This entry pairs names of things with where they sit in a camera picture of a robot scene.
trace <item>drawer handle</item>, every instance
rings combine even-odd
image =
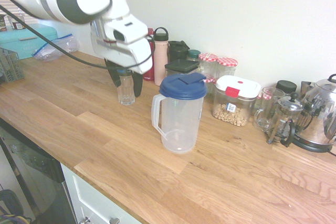
[[[118,218],[110,219],[110,224],[119,224],[120,220]]]
[[[34,37],[27,37],[27,38],[21,38],[19,39],[20,41],[24,41],[24,40],[30,40],[30,39],[36,39],[37,37],[34,36]]]
[[[88,217],[86,217],[85,216],[85,220],[82,220],[80,223],[78,223],[78,224],[86,224],[86,223],[89,223],[89,222],[91,222],[91,220],[88,218]]]

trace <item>red clip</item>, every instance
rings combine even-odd
[[[240,92],[239,89],[234,89],[234,88],[231,88],[231,87],[227,87],[226,90],[225,90],[225,94],[228,97],[233,97],[233,98],[237,98],[239,92]]]

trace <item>white cabinet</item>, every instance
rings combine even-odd
[[[78,222],[89,218],[89,224],[140,224],[66,166],[62,165],[62,170]]]

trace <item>pink water bottle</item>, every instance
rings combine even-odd
[[[160,85],[165,78],[165,67],[168,64],[168,31],[164,27],[159,27],[154,31],[155,51],[154,51],[154,83]]]

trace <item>window blind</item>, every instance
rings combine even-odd
[[[0,0],[0,5],[4,6],[7,10],[9,10],[10,12],[12,12],[14,14],[18,14],[19,11],[20,11],[24,15],[25,23],[27,23],[27,24],[38,23],[37,18],[33,18],[33,17],[29,16],[24,11],[20,10],[16,5],[14,5],[10,0]],[[2,10],[0,10],[0,14],[6,15]],[[6,22],[7,27],[11,26],[9,21],[8,21],[7,16],[5,16],[5,22]]]

